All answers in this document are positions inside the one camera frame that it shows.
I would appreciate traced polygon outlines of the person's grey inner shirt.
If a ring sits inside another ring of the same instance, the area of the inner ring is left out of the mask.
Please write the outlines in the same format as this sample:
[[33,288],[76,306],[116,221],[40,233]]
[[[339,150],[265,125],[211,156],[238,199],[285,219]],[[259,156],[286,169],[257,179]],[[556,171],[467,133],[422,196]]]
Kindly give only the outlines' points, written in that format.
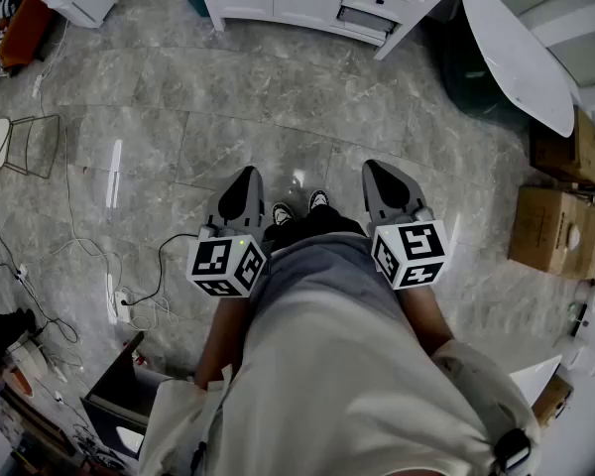
[[376,271],[368,240],[348,233],[308,238],[276,252],[252,306],[257,331],[290,319],[336,331],[412,331],[395,293]]

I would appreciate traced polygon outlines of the person's right forearm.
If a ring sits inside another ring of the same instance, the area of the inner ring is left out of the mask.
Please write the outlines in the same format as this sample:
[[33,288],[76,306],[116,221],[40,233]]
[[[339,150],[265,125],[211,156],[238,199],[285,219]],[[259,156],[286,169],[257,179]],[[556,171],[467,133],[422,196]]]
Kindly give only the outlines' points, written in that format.
[[428,356],[454,338],[431,287],[398,290],[396,295],[419,345]]

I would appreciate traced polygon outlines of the person's beige shirt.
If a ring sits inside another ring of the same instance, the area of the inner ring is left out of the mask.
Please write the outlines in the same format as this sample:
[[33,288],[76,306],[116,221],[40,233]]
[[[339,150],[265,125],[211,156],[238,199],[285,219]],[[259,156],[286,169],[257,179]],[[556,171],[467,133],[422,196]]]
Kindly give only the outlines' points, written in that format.
[[494,446],[540,432],[514,380],[452,339],[428,356],[410,333],[282,320],[247,333],[236,374],[160,384],[139,476],[504,476]]

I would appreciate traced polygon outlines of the orange upholstered chair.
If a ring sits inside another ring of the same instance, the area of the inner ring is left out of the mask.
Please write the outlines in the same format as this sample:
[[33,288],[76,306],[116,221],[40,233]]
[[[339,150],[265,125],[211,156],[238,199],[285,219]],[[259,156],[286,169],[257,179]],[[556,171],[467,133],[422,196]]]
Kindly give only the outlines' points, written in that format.
[[38,56],[53,14],[41,0],[23,0],[0,43],[0,60],[6,70],[27,65]]

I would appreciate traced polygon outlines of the white vanity cabinet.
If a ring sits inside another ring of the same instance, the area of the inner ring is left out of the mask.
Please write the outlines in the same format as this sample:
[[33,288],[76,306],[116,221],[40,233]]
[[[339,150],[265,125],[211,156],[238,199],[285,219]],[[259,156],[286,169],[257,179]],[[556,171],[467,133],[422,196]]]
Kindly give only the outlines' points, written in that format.
[[[227,19],[220,15],[215,0],[204,0],[209,11],[210,18],[216,30],[222,32],[225,29]],[[373,14],[358,11],[341,5],[336,19],[328,26],[301,26],[296,22],[282,20],[273,16],[267,20],[257,20],[281,23],[293,26],[300,26],[315,29],[330,34],[336,34],[347,38],[372,44],[378,49],[375,53],[376,60],[382,60],[402,38],[404,38],[434,7],[442,0],[419,0],[420,5],[412,9],[404,18],[402,23],[394,22]]]

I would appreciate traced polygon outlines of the person's left shoe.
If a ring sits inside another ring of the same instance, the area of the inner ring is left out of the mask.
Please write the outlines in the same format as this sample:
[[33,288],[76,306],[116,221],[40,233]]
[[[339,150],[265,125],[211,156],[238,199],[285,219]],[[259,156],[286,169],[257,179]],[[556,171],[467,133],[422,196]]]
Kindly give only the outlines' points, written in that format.
[[288,204],[277,202],[272,206],[272,219],[275,226],[283,226],[296,221],[296,216]]

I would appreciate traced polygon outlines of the person's left forearm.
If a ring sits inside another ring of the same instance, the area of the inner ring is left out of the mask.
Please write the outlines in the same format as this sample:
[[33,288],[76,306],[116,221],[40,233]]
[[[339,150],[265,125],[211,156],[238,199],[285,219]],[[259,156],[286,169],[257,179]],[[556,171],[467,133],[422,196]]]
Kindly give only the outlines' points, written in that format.
[[253,317],[248,298],[220,300],[194,374],[194,383],[200,389],[207,390],[210,383],[221,381],[222,370],[228,366],[237,373]]

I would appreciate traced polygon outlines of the white side table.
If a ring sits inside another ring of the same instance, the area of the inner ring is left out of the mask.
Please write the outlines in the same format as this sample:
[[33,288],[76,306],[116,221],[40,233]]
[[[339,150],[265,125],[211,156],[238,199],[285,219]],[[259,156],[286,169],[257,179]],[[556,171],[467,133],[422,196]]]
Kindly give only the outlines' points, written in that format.
[[534,362],[521,362],[510,366],[510,376],[532,406],[561,362],[560,354],[553,354]]

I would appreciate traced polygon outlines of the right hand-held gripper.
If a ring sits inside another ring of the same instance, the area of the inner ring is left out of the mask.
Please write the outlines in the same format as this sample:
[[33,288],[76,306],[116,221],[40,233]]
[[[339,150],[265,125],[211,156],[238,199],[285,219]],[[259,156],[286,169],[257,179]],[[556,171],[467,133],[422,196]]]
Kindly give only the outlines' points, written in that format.
[[376,270],[394,291],[434,284],[448,261],[448,242],[419,184],[393,165],[368,160],[362,185]]

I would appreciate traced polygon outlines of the dark green bin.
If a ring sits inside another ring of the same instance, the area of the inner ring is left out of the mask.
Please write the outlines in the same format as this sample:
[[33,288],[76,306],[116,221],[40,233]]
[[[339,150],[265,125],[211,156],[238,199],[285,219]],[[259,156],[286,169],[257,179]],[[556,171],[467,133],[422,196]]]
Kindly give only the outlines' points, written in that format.
[[431,22],[425,29],[444,89],[461,112],[511,130],[528,128],[530,117],[505,96],[496,82],[460,2],[446,23]]

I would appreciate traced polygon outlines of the white oval board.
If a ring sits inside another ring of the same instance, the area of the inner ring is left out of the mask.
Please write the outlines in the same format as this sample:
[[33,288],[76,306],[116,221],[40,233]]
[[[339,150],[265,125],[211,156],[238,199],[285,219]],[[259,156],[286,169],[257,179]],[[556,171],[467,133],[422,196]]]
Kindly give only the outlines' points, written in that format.
[[501,0],[462,0],[482,57],[504,95],[541,124],[568,137],[574,108],[556,60]]

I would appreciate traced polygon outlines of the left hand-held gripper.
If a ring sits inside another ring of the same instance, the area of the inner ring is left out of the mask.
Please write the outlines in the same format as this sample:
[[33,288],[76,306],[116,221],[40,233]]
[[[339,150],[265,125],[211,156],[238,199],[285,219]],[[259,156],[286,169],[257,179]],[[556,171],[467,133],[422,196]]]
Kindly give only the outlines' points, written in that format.
[[[262,176],[257,168],[244,167],[227,178],[216,194],[217,215],[207,216],[199,236],[189,244],[185,276],[211,297],[248,298],[267,265],[261,248]],[[243,225],[234,221],[239,217]]]

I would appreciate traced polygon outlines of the person's black trousers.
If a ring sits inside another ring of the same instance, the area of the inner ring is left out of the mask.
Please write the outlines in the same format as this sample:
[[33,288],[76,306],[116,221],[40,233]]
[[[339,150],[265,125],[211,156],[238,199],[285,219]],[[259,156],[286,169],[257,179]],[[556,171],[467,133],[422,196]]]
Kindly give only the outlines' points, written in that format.
[[318,207],[293,223],[275,226],[273,223],[264,232],[264,241],[272,243],[272,250],[278,251],[296,242],[329,233],[352,233],[364,236],[361,225],[342,216],[333,207]]

